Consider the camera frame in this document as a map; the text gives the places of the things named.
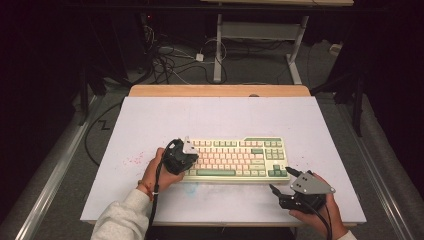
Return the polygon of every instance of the mechanical keyboard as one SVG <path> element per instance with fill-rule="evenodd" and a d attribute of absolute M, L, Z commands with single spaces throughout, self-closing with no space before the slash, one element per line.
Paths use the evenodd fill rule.
<path fill-rule="evenodd" d="M 192 139 L 199 158 L 183 182 L 279 183 L 290 180 L 279 137 L 242 140 Z"/>

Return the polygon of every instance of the wire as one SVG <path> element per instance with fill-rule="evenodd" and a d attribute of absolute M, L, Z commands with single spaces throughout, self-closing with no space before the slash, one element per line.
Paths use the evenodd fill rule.
<path fill-rule="evenodd" d="M 330 231 L 333 232 L 333 226 L 331 224 L 330 211 L 328 210 L 327 204 L 325 204 L 324 206 L 325 206 L 325 210 L 327 210 L 328 221 L 330 222 Z"/>
<path fill-rule="evenodd" d="M 213 82 L 210 82 L 209 81 L 209 79 L 208 79 L 208 73 L 207 73 L 207 70 L 206 70 L 206 68 L 204 68 L 203 66 L 191 66 L 191 67 L 188 67 L 188 68 L 186 68 L 186 69 L 184 69 L 184 70 L 181 70 L 181 71 L 179 71 L 179 72 L 177 72 L 178 74 L 179 73 L 182 73 L 182 72 L 184 72 L 184 71 L 186 71 L 186 70 L 189 70 L 189 69 L 191 69 L 191 68 L 201 68 L 201 69 L 203 69 L 203 71 L 204 71 L 204 73 L 205 73 L 205 80 L 206 80 L 206 82 L 207 83 L 210 83 L 210 84 L 213 84 Z"/>
<path fill-rule="evenodd" d="M 309 210 L 311 210 L 315 215 L 318 216 L 318 218 L 322 221 L 322 223 L 324 224 L 325 228 L 327 229 L 327 240 L 332 240 L 333 239 L 333 230 L 330 228 L 330 226 L 328 225 L 328 223 L 325 220 L 325 218 L 317 210 L 315 210 L 311 205 L 309 205 L 307 202 L 305 202 L 302 198 L 299 198 L 298 200 L 299 200 L 299 202 L 301 204 L 305 205 Z"/>
<path fill-rule="evenodd" d="M 246 39 L 242 39 L 241 42 L 233 40 L 233 39 L 227 39 L 227 38 L 225 38 L 225 39 L 228 40 L 228 41 L 232 41 L 232 42 L 235 42 L 235 43 L 246 45 L 247 47 L 253 46 L 253 47 L 259 48 L 259 50 L 254 50 L 254 51 L 251 51 L 251 52 L 262 52 L 262 51 L 266 51 L 266 50 L 275 50 L 275 49 L 279 48 L 285 42 L 284 40 L 274 40 L 274 41 L 272 41 L 272 43 L 268 47 L 262 47 L 260 45 L 269 44 L 269 43 L 263 42 L 263 41 L 257 41 L 257 42 L 252 41 L 252 42 L 248 43 Z"/>
<path fill-rule="evenodd" d="M 191 59 L 194 59 L 194 57 L 192 57 L 192 56 L 190 56 L 188 53 L 186 53 L 186 52 L 184 52 L 184 51 L 182 51 L 182 50 L 179 50 L 179 49 L 176 49 L 176 48 L 174 48 L 174 47 L 159 47 L 159 50 L 161 49 L 161 48 L 164 48 L 164 49 L 172 49 L 172 51 L 170 52 L 170 53 L 166 53 L 166 54 L 164 54 L 164 55 L 170 55 L 171 53 L 173 53 L 174 51 L 177 51 L 177 52 L 180 52 L 180 53 L 184 53 L 185 55 L 183 55 L 183 56 L 181 56 L 181 55 L 171 55 L 171 56 L 173 56 L 173 57 L 185 57 L 185 58 L 191 58 Z"/>
<path fill-rule="evenodd" d="M 149 51 L 153 47 L 153 43 L 155 41 L 155 31 L 153 31 L 153 29 L 147 25 L 144 25 L 143 28 L 147 28 L 149 30 L 146 42 L 149 42 L 150 37 L 152 38 L 152 40 L 150 41 L 150 47 L 147 49 L 147 51 Z"/>
<path fill-rule="evenodd" d="M 283 75 L 283 73 L 287 72 L 287 70 L 290 69 L 290 66 L 294 63 L 294 61 L 292 63 L 289 63 L 289 65 L 280 73 L 277 75 L 277 85 L 280 85 L 280 81 L 278 80 L 278 78 Z"/>
<path fill-rule="evenodd" d="M 245 83 L 239 83 L 237 85 L 270 85 L 270 83 L 263 83 L 263 82 L 245 82 Z"/>
<path fill-rule="evenodd" d="M 215 59 L 218 62 L 218 64 L 221 65 L 221 69 L 224 72 L 225 79 L 223 81 L 219 82 L 219 83 L 214 83 L 214 84 L 224 84 L 228 80 L 227 71 L 225 70 L 222 63 L 218 60 L 218 57 L 215 57 Z"/>
<path fill-rule="evenodd" d="M 93 121 L 93 123 L 91 124 L 91 126 L 88 128 L 87 133 L 85 134 L 84 137 L 84 148 L 85 151 L 88 155 L 88 157 L 90 158 L 91 162 L 93 162 L 96 166 L 100 166 L 100 163 L 97 162 L 94 157 L 91 155 L 89 149 L 88 149 L 88 145 L 87 145 L 87 139 L 88 139 L 88 134 L 90 133 L 91 129 L 93 128 L 93 126 L 100 120 L 100 118 L 102 118 L 106 113 L 108 113 L 110 110 L 114 109 L 117 106 L 122 105 L 123 103 L 123 99 L 120 103 L 114 104 L 111 107 L 109 107 L 106 111 L 104 111 L 98 118 L 96 118 L 96 120 Z"/>
<path fill-rule="evenodd" d="M 160 171 L 162 170 L 162 165 L 163 165 L 163 157 L 165 155 L 165 153 L 168 151 L 169 147 L 174 143 L 174 141 L 171 141 L 168 143 L 168 145 L 166 146 L 165 150 L 162 153 L 160 162 L 158 164 L 158 166 L 156 167 L 156 175 L 155 175 L 155 186 L 154 186 L 154 190 L 153 190 L 153 204 L 152 204 L 152 212 L 150 214 L 150 218 L 149 218 L 149 226 L 147 228 L 147 232 L 146 232 L 146 236 L 147 239 L 150 240 L 151 236 L 150 233 L 151 231 L 149 231 L 153 225 L 153 220 L 155 219 L 155 215 L 156 215 L 156 208 L 157 208 L 157 204 L 158 204 L 158 199 L 159 199 L 159 177 L 160 177 Z"/>
<path fill-rule="evenodd" d="M 227 48 L 225 47 L 225 45 L 224 45 L 224 43 L 222 42 L 222 41 L 218 41 L 218 40 L 216 40 L 216 39 L 210 39 L 210 40 L 208 40 L 208 41 L 206 41 L 205 42 L 205 44 L 204 44 L 204 46 L 206 46 L 206 44 L 208 44 L 208 43 L 210 43 L 210 42 L 217 42 L 217 43 L 220 43 L 221 44 L 221 46 L 222 47 L 224 47 L 224 57 L 222 57 L 222 59 L 221 59 L 221 61 L 222 60 L 224 60 L 225 59 L 225 57 L 227 56 Z M 203 47 L 202 48 L 200 48 L 200 51 L 199 51 L 199 53 L 200 54 L 202 54 L 202 50 L 203 50 Z"/>
<path fill-rule="evenodd" d="M 182 70 L 182 71 L 180 71 L 180 72 L 175 72 L 174 70 L 172 70 L 172 68 L 168 68 L 167 70 L 166 70 L 166 72 L 168 72 L 168 70 L 172 73 L 172 74 L 174 74 L 175 76 L 177 76 L 182 82 L 184 82 L 185 84 L 187 84 L 187 85 L 191 85 L 191 83 L 189 83 L 189 82 L 187 82 L 186 80 L 184 80 L 182 77 L 180 77 L 180 75 L 178 75 L 179 73 L 181 73 L 181 72 L 184 72 L 184 71 L 186 71 L 186 70 L 188 70 L 188 69 L 190 69 L 190 68 L 192 68 L 192 67 L 189 67 L 189 68 L 186 68 L 186 69 L 184 69 L 184 70 Z"/>

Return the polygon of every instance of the cable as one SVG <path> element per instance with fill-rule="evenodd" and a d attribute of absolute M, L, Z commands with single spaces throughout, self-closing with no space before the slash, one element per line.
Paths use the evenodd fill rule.
<path fill-rule="evenodd" d="M 298 200 L 301 204 L 305 205 L 309 210 L 311 210 L 315 215 L 318 216 L 318 218 L 322 221 L 325 228 L 327 229 L 327 240 L 332 240 L 333 239 L 333 230 L 332 230 L 332 228 L 330 228 L 330 226 L 328 225 L 325 218 L 317 210 L 315 210 L 311 205 L 309 205 L 307 202 L 305 202 L 302 198 L 299 198 Z"/>
<path fill-rule="evenodd" d="M 182 73 L 182 72 L 185 72 L 185 71 L 187 71 L 187 70 L 189 70 L 189 69 L 191 69 L 191 68 L 201 68 L 201 69 L 203 69 L 203 71 L 205 72 L 205 80 L 206 80 L 206 82 L 208 82 L 208 83 L 210 83 L 209 82 L 209 80 L 208 80 L 208 73 L 207 73 L 207 70 L 206 70 L 206 68 L 204 68 L 203 66 L 191 66 L 191 67 L 188 67 L 188 68 L 186 68 L 186 69 L 184 69 L 184 70 L 181 70 L 181 71 L 179 71 L 179 72 L 177 72 L 177 74 L 180 74 L 180 73 Z"/>
<path fill-rule="evenodd" d="M 333 233 L 333 225 L 331 224 L 330 211 L 328 210 L 327 204 L 325 204 L 324 206 L 325 206 L 325 210 L 327 210 L 328 221 L 330 222 L 330 230 L 331 230 L 331 233 Z"/>
<path fill-rule="evenodd" d="M 146 42 L 149 42 L 150 37 L 152 37 L 152 40 L 150 41 L 150 47 L 147 49 L 147 51 L 149 51 L 153 47 L 153 43 L 155 41 L 155 31 L 153 31 L 153 29 L 147 25 L 144 25 L 143 28 L 147 28 L 149 30 Z"/>
<path fill-rule="evenodd" d="M 225 47 L 225 45 L 224 45 L 224 43 L 222 42 L 222 41 L 218 41 L 218 40 L 216 40 L 216 39 L 209 39 L 208 41 L 206 41 L 205 42 L 205 44 L 204 44 L 204 46 L 206 46 L 206 44 L 208 44 L 208 43 L 210 43 L 210 42 L 217 42 L 217 43 L 219 43 L 219 44 L 221 44 L 221 46 L 222 47 L 224 47 L 224 57 L 222 57 L 222 59 L 221 59 L 221 61 L 222 60 L 224 60 L 225 59 L 225 57 L 227 56 L 227 48 Z M 202 48 L 200 48 L 200 51 L 199 51 L 199 53 L 200 54 L 202 54 L 202 50 L 203 50 L 203 47 Z"/>
<path fill-rule="evenodd" d="M 165 150 L 162 153 L 160 162 L 158 164 L 158 166 L 156 167 L 156 175 L 155 175 L 155 186 L 154 186 L 154 190 L 153 190 L 153 204 L 152 204 L 152 212 L 150 214 L 150 218 L 149 218 L 149 226 L 147 227 L 147 232 L 146 232 L 146 239 L 147 240 L 151 240 L 151 231 L 149 231 L 153 225 L 153 220 L 155 219 L 155 215 L 156 215 L 156 208 L 157 208 L 157 204 L 158 204 L 158 199 L 159 199 L 159 177 L 160 177 L 160 171 L 162 170 L 162 165 L 163 165 L 163 156 L 165 155 L 165 153 L 168 151 L 169 147 L 173 144 L 173 141 L 171 141 L 170 143 L 168 143 L 168 145 L 166 146 Z"/>
<path fill-rule="evenodd" d="M 187 85 L 191 85 L 191 83 L 189 83 L 189 82 L 187 82 L 186 80 L 184 80 L 182 77 L 180 77 L 180 75 L 178 75 L 179 73 L 181 73 L 181 72 L 184 72 L 184 71 L 186 71 L 186 70 L 188 70 L 188 69 L 190 69 L 190 68 L 193 68 L 193 67 L 201 67 L 201 66 L 192 66 L 192 67 L 189 67 L 189 68 L 186 68 L 186 69 L 184 69 L 184 70 L 182 70 L 182 71 L 180 71 L 180 72 L 175 72 L 174 70 L 172 70 L 171 68 L 168 68 L 167 69 L 167 71 L 169 70 L 172 74 L 174 74 L 175 76 L 177 76 L 181 81 L 183 81 L 185 84 L 187 84 Z"/>
<path fill-rule="evenodd" d="M 287 70 L 290 69 L 290 66 L 294 63 L 294 61 L 292 63 L 289 63 L 289 65 L 280 73 L 277 75 L 277 85 L 280 85 L 280 81 L 278 80 L 278 78 L 283 75 L 283 73 L 287 72 Z"/>
<path fill-rule="evenodd" d="M 223 84 L 228 80 L 228 76 L 227 76 L 227 71 L 225 70 L 224 66 L 222 65 L 222 63 L 218 60 L 218 57 L 215 57 L 216 61 L 218 62 L 219 65 L 221 65 L 221 69 L 224 72 L 224 76 L 225 79 L 219 83 L 214 83 L 214 84 Z"/>
<path fill-rule="evenodd" d="M 93 128 L 93 126 L 100 120 L 100 118 L 102 118 L 106 113 L 108 113 L 113 108 L 122 105 L 122 103 L 123 103 L 123 101 L 121 101 L 120 103 L 114 104 L 111 107 L 109 107 L 106 111 L 104 111 L 98 118 L 96 118 L 96 120 L 93 121 L 93 123 L 91 124 L 91 126 L 88 128 L 87 133 L 85 134 L 85 137 L 84 137 L 84 148 L 85 148 L 85 151 L 87 152 L 87 155 L 90 158 L 91 162 L 93 162 L 96 166 L 100 166 L 100 163 L 97 162 L 94 159 L 94 157 L 91 155 L 91 153 L 90 153 L 90 151 L 88 149 L 88 145 L 87 145 L 88 134 L 90 133 L 90 131 Z"/>
<path fill-rule="evenodd" d="M 194 57 L 192 57 L 192 56 L 190 56 L 188 53 L 186 53 L 186 52 L 184 52 L 184 51 L 182 51 L 182 50 L 179 50 L 179 49 L 176 49 L 176 48 L 174 48 L 174 47 L 159 47 L 159 50 L 161 49 L 161 48 L 164 48 L 164 49 L 172 49 L 172 51 L 170 52 L 170 53 L 162 53 L 162 54 L 164 54 L 164 55 L 170 55 L 171 53 L 173 53 L 174 51 L 177 51 L 177 52 L 181 52 L 181 53 L 184 53 L 185 55 L 183 55 L 183 56 L 181 56 L 181 55 L 170 55 L 170 56 L 172 56 L 172 57 L 183 57 L 183 58 L 191 58 L 191 59 L 195 59 Z"/>
<path fill-rule="evenodd" d="M 239 83 L 237 85 L 270 85 L 270 83 L 263 83 L 263 82 L 245 82 L 245 83 Z"/>
<path fill-rule="evenodd" d="M 159 58 L 159 61 L 162 64 L 163 72 L 165 73 L 166 83 L 169 84 L 169 76 L 168 76 L 168 69 L 166 68 L 166 63 L 165 61 L 163 61 L 162 58 Z"/>

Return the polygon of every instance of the handheld controller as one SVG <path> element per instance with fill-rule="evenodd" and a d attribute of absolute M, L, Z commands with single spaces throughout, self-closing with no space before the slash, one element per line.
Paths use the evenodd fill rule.
<path fill-rule="evenodd" d="M 168 144 L 163 153 L 162 161 L 170 173 L 178 175 L 191 168 L 198 158 L 197 150 L 189 137 L 185 137 L 184 141 L 174 139 Z"/>
<path fill-rule="evenodd" d="M 278 197 L 279 204 L 283 209 L 294 209 L 311 214 L 313 213 L 312 209 L 318 211 L 325 205 L 325 194 L 336 192 L 327 183 L 316 179 L 311 171 L 303 173 L 290 167 L 286 167 L 286 170 L 297 177 L 290 185 L 290 188 L 295 191 L 294 195 L 282 194 L 275 186 L 269 185 L 272 193 Z"/>

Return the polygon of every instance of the person's right hand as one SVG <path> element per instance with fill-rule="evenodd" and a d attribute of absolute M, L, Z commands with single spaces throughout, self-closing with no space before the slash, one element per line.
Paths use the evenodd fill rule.
<path fill-rule="evenodd" d="M 314 176 L 318 178 L 319 180 L 326 182 L 322 177 L 314 173 Z M 337 206 L 336 201 L 334 200 L 334 196 L 332 193 L 329 193 L 326 195 L 326 206 L 328 208 L 328 212 L 330 213 L 330 217 L 328 217 L 327 209 L 326 207 L 322 207 L 318 212 L 321 214 L 321 216 L 324 217 L 324 219 L 327 221 L 328 225 L 330 226 L 331 219 L 331 228 L 333 233 L 333 239 L 339 239 L 342 236 L 344 236 L 348 230 L 343 225 L 342 218 L 340 216 L 340 210 Z M 299 219 L 300 221 L 310 225 L 313 227 L 319 234 L 326 237 L 327 236 L 327 228 L 325 227 L 324 223 L 321 221 L 321 219 L 315 215 L 315 214 L 305 214 L 297 210 L 290 210 L 289 214 L 293 217 Z"/>
<path fill-rule="evenodd" d="M 144 172 L 143 178 L 141 180 L 143 184 L 139 184 L 137 187 L 138 190 L 148 195 L 150 194 L 148 193 L 148 190 L 150 191 L 154 190 L 155 182 L 156 182 L 156 169 L 162 159 L 163 152 L 164 152 L 163 148 L 157 149 L 155 158 L 153 158 L 150 161 L 149 165 L 146 168 L 146 171 Z M 174 175 L 168 172 L 165 166 L 162 166 L 160 171 L 160 176 L 159 176 L 159 183 L 158 183 L 159 192 L 167 189 L 171 184 L 181 181 L 183 177 L 184 177 L 184 172 L 178 175 Z"/>

